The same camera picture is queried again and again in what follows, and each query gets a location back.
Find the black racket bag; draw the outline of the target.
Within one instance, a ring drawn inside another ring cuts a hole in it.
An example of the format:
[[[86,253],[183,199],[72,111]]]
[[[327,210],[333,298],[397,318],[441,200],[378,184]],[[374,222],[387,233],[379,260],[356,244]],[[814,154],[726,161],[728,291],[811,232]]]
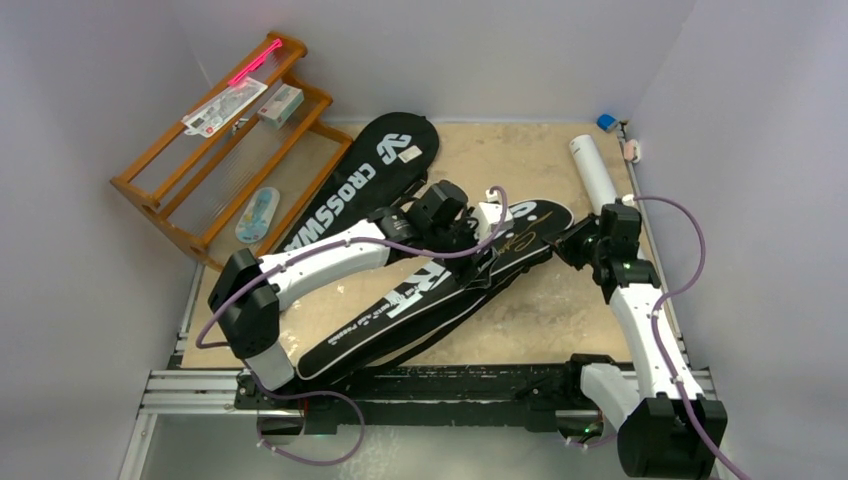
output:
[[[363,367],[429,348],[518,276],[551,259],[547,239],[574,224],[572,210],[553,200],[521,201],[510,212],[514,224],[493,242],[498,257],[486,288],[460,287],[443,260],[431,260],[304,352],[296,364],[299,379],[331,384]]]
[[[372,120],[275,251],[305,247],[350,228],[379,208],[402,203],[427,182],[439,149],[438,131],[422,115],[391,112]]]

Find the white shuttlecock tube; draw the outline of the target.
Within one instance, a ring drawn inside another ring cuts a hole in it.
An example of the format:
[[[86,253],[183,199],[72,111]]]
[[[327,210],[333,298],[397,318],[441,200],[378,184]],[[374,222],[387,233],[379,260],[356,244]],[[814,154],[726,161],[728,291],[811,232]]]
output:
[[[602,207],[613,203],[617,198],[623,198],[626,195],[634,196],[632,190],[625,194],[617,190],[591,135],[582,134],[574,137],[569,142],[568,148],[595,215],[600,215]]]

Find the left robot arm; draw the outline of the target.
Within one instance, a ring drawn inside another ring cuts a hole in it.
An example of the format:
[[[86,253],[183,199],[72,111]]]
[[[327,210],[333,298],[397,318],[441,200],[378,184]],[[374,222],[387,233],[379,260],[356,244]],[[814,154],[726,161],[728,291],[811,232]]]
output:
[[[459,186],[442,180],[408,208],[379,208],[306,246],[264,256],[247,248],[231,254],[207,300],[210,323],[252,374],[260,397],[275,409],[297,399],[297,373],[279,343],[279,317],[311,292],[414,257],[444,261],[461,285],[485,275],[496,257],[492,244],[512,220],[508,197],[493,186],[477,206],[467,202]]]

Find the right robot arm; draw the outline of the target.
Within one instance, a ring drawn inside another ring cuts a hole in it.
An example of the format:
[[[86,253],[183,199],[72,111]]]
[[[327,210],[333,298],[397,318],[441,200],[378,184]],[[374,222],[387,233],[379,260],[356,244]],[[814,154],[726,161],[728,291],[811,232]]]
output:
[[[547,240],[565,264],[591,269],[622,329],[636,377],[630,384],[619,367],[595,361],[565,375],[561,392],[573,406],[592,401],[601,409],[627,476],[708,479],[727,412],[706,397],[678,348],[660,276],[640,255],[642,226],[641,212],[617,201]]]

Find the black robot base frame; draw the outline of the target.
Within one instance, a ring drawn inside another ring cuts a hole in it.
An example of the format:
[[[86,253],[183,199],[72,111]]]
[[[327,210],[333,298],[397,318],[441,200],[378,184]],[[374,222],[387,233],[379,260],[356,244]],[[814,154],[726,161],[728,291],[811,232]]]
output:
[[[580,392],[578,373],[595,361],[615,363],[606,355],[575,354],[561,363],[368,367],[306,399],[270,397],[238,369],[154,371],[141,410],[253,417],[269,436],[334,435],[359,423],[582,436],[595,429],[600,409]]]

